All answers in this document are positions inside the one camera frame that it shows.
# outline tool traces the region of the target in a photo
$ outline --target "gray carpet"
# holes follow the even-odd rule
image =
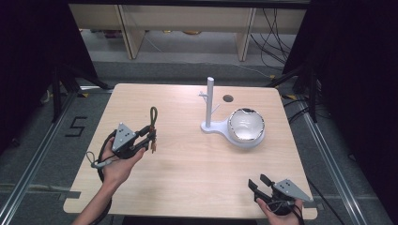
[[[174,83],[174,84],[206,84],[206,78],[215,78],[216,85],[264,86],[270,82],[269,75],[281,76],[281,71],[268,67],[237,67],[232,65],[211,64],[132,64],[132,63],[100,63],[95,62],[99,78],[110,85],[117,83]],[[278,87],[281,95],[292,94],[291,87],[295,79]],[[81,85],[92,85],[79,80]],[[56,134],[51,150],[42,162],[38,173],[32,181],[31,188],[24,196],[11,224],[70,224],[75,215],[63,211],[65,195],[70,188],[74,176],[84,158],[97,124],[100,120],[110,94],[89,94],[88,97],[77,97],[67,111],[61,128]],[[21,145],[10,146],[0,156],[1,203],[10,193],[10,185],[16,184],[22,176],[29,159],[35,153],[50,126],[52,119],[52,102],[38,108],[20,135]],[[317,107],[318,113],[328,117],[322,105]],[[290,117],[300,110],[295,102],[285,107],[286,116]],[[79,130],[70,128],[73,120],[78,119],[75,126],[84,127],[79,137],[67,137],[78,134]],[[328,141],[344,176],[359,199],[360,208],[369,224],[391,224],[388,216],[372,188],[366,182],[360,168],[347,157],[349,149],[339,135],[332,119],[318,116],[325,139]],[[304,118],[301,116],[291,124],[292,132],[307,176],[327,198],[333,209],[345,224],[352,224],[351,218],[341,200],[329,171]],[[339,220],[319,194],[312,188],[315,202],[318,204],[318,218],[306,221],[306,224],[339,224]],[[101,224],[121,224],[121,216],[108,216]]]

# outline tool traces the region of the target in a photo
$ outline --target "bowl rim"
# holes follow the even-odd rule
[[[260,119],[261,119],[261,122],[262,122],[262,124],[263,124],[263,127],[261,128],[261,131],[258,133],[258,135],[257,135],[255,138],[250,138],[250,139],[240,138],[240,137],[235,133],[235,130],[234,130],[232,124],[231,124],[231,120],[232,120],[232,118],[234,117],[234,115],[235,115],[237,112],[244,112],[244,113],[247,113],[247,114],[256,113],[258,116],[260,116]],[[239,109],[235,110],[234,112],[232,112],[231,115],[230,115],[229,118],[228,118],[228,129],[231,130],[231,131],[234,133],[234,137],[236,137],[237,139],[242,140],[242,141],[244,141],[244,142],[252,142],[252,141],[255,141],[255,140],[257,140],[258,138],[260,138],[261,135],[263,135],[263,133],[264,133],[264,128],[265,128],[265,122],[264,122],[263,116],[262,116],[259,112],[257,112],[256,110],[253,110],[253,109],[251,109],[251,108],[239,108]]]

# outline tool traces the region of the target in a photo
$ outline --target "hand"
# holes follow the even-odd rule
[[[299,219],[293,213],[289,213],[286,216],[277,216],[271,212],[268,205],[260,198],[256,199],[258,206],[266,214],[268,221],[272,225],[299,225]],[[302,210],[302,200],[295,200],[295,205]],[[300,215],[300,211],[294,207],[294,210]]]
[[[105,145],[104,152],[102,154],[102,160],[113,156],[112,144],[115,138],[111,138]],[[145,149],[140,149],[134,157],[127,159],[119,159],[117,156],[111,157],[113,161],[111,164],[106,165],[103,169],[104,181],[103,185],[115,185],[118,188],[123,182],[125,182],[129,176],[132,167],[137,163],[144,155]]]

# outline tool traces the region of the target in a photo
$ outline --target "white base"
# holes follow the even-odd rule
[[[206,127],[206,121],[202,122],[201,124],[201,129],[205,133],[219,133],[223,135],[230,143],[241,147],[241,148],[254,148],[257,146],[260,142],[263,141],[265,132],[261,134],[261,136],[256,139],[253,142],[237,142],[234,139],[231,138],[229,132],[228,132],[228,119],[225,119],[224,121],[219,121],[219,122],[210,122],[210,127]]]

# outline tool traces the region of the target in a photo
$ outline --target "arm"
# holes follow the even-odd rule
[[[111,150],[114,139],[112,138],[106,143],[102,158],[114,154]],[[143,157],[144,152],[145,149],[142,148],[134,157],[128,159],[112,157],[114,161],[103,168],[104,181],[102,186],[82,213],[73,221],[73,225],[89,224],[103,212],[117,189],[129,178],[132,167]]]
[[[256,201],[258,206],[260,206],[261,210],[267,216],[271,225],[299,225],[299,219],[293,213],[290,213],[286,216],[277,216],[271,212],[268,205],[263,200],[257,198]],[[298,213],[298,215],[300,215],[300,210],[302,210],[302,200],[296,200],[295,205],[298,208],[294,207],[294,210]]]

